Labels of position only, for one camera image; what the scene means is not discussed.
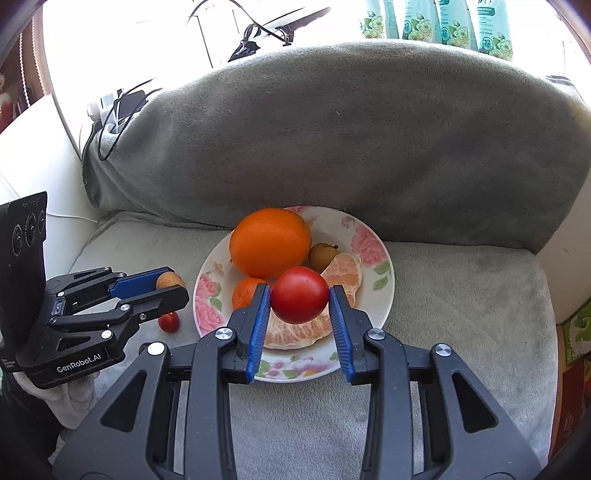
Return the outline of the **white gloved hand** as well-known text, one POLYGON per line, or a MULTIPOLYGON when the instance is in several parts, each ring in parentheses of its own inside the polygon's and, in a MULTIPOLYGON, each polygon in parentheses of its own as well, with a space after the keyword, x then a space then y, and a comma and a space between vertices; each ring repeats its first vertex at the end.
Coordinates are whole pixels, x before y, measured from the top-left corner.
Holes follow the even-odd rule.
POLYGON ((23 373, 14 373, 18 385, 29 395, 44 401, 58 422, 69 430, 76 430, 96 405, 95 379, 92 373, 49 389, 40 389, 23 373))

